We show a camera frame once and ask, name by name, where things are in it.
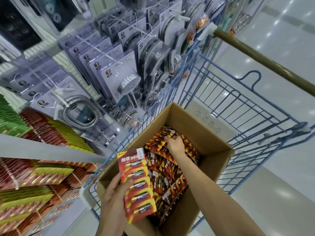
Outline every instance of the metal shower hose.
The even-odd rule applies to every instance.
[[[60,110],[59,117],[63,119],[66,123],[70,124],[71,126],[77,129],[89,130],[90,128],[94,127],[95,124],[103,117],[98,107],[91,101],[91,99],[89,99],[88,97],[84,95],[74,95],[65,99],[65,101],[68,103],[69,107],[65,106],[63,110]],[[71,105],[78,102],[85,104],[95,114],[95,118],[89,123],[81,123],[80,121],[78,121],[77,119],[75,119],[73,116],[69,114],[69,110],[71,110]]]

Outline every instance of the cardboard box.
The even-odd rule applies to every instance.
[[[175,129],[179,134],[187,136],[201,155],[199,168],[216,182],[227,162],[234,155],[234,150],[175,103],[170,103],[124,151],[143,147],[165,125]],[[102,198],[106,187],[118,172],[116,160],[105,170],[98,181],[99,198]],[[128,236],[185,236],[189,234],[199,213],[199,207],[189,187],[176,204],[176,209],[168,216],[159,230],[147,218],[144,218],[139,222],[126,224],[124,228],[126,234]]]

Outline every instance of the human hand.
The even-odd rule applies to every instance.
[[[126,211],[124,207],[124,196],[132,186],[132,180],[118,185],[120,174],[118,173],[106,189],[101,199],[100,223],[96,236],[121,236],[126,223]]]
[[[167,148],[175,160],[178,160],[181,156],[185,156],[185,146],[180,136],[175,138],[164,137],[164,139],[167,142]]]

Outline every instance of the cart handle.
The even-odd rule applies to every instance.
[[[218,37],[219,39],[223,40],[224,42],[238,49],[239,51],[243,52],[250,58],[256,60],[258,63],[261,63],[263,66],[267,67],[271,71],[277,73],[281,77],[285,78],[287,81],[293,83],[300,89],[304,90],[305,92],[315,97],[315,85],[303,79],[302,77],[300,77],[293,71],[267,58],[260,52],[256,51],[255,49],[248,46],[247,44],[243,43],[239,39],[236,39],[230,36],[228,33],[224,32],[223,30],[219,28],[217,28],[213,32],[213,34],[215,37]]]

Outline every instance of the blue wire shopping cart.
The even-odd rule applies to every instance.
[[[116,154],[132,142],[170,102],[176,102],[186,109],[192,100],[198,101],[209,109],[213,117],[237,132],[227,141],[236,154],[217,182],[227,194],[232,194],[277,151],[304,143],[315,135],[315,125],[308,126],[306,122],[296,120],[255,91],[255,85],[262,78],[259,71],[253,70],[242,78],[235,78],[200,53],[193,55],[198,43],[196,41],[185,56],[184,64],[171,84],[100,169],[110,164]],[[190,74],[184,83],[182,78],[187,70]],[[249,76],[254,78],[254,75],[257,80],[251,86],[243,82]],[[249,95],[264,103],[264,108],[251,101],[247,97]],[[100,218],[100,199],[96,193],[96,182],[100,169],[81,189],[82,199],[97,219]],[[192,229],[203,220],[204,217],[199,216]]]

